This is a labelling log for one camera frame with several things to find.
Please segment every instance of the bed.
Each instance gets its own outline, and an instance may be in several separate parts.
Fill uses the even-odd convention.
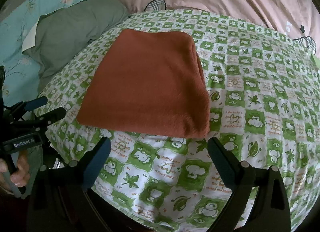
[[[109,137],[112,152],[93,187],[98,195],[155,231],[206,231],[231,194],[206,152],[206,141],[216,136],[238,159],[258,168],[272,164],[280,168],[294,231],[320,193],[319,74],[314,61],[319,51],[316,29],[320,15],[312,1],[120,1],[137,13],[85,47],[40,94],[48,97],[48,104],[36,115],[59,106],[67,110],[65,119],[48,130],[54,148],[68,162],[80,159],[101,136]],[[24,5],[34,10],[32,3]],[[8,19],[19,20],[19,16],[14,12]],[[32,17],[25,34],[36,19],[37,16]],[[1,24],[4,26],[9,28],[9,24]],[[211,100],[212,128],[205,140],[101,130],[76,121],[96,68],[124,28],[146,32],[177,30],[194,38]],[[19,58],[34,69],[25,72],[32,84],[9,87],[13,79],[8,79],[5,92],[10,94],[9,103],[37,95],[38,68],[30,58],[22,57],[20,46],[13,44],[17,36],[22,43],[23,31],[12,33],[8,40],[1,39],[1,45],[14,47],[14,53],[5,55],[5,63]],[[23,74],[26,67],[19,65],[15,69]],[[31,92],[17,91],[26,87]],[[143,161],[138,160],[138,149],[145,152],[147,158]],[[188,166],[192,165],[206,172],[201,176],[193,170],[192,175],[199,176],[199,180],[190,187],[185,176],[190,174]],[[245,223],[256,192],[252,191],[238,226]],[[218,207],[207,210],[208,203]]]

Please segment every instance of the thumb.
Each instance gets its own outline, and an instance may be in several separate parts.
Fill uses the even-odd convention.
[[[3,159],[0,159],[0,172],[7,172],[8,166]]]

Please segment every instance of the orange cloth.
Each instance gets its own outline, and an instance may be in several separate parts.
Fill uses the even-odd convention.
[[[99,65],[77,120],[110,130],[204,138],[209,113],[193,38],[125,29]]]

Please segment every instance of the silver bolt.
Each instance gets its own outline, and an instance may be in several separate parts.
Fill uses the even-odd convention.
[[[272,165],[272,166],[271,166],[271,169],[272,169],[273,171],[278,171],[278,170],[279,170],[276,165]]]
[[[71,161],[70,163],[69,163],[69,166],[70,167],[75,167],[75,166],[77,166],[78,165],[78,162],[76,161],[76,160],[73,160],[73,161]]]
[[[249,164],[248,162],[246,162],[246,161],[242,161],[242,162],[241,162],[241,166],[242,166],[243,168],[248,168],[248,167],[250,166],[250,164]]]
[[[47,169],[47,166],[45,166],[45,165],[42,165],[41,167],[40,167],[40,171],[45,171]]]

